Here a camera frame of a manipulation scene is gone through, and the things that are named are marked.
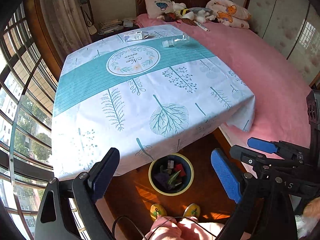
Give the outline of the person's right hand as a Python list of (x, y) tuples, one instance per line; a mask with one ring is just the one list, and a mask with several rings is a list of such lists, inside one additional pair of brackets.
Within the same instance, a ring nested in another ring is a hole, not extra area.
[(303, 216), (315, 219), (320, 218), (320, 197), (313, 199), (307, 204), (304, 208)]

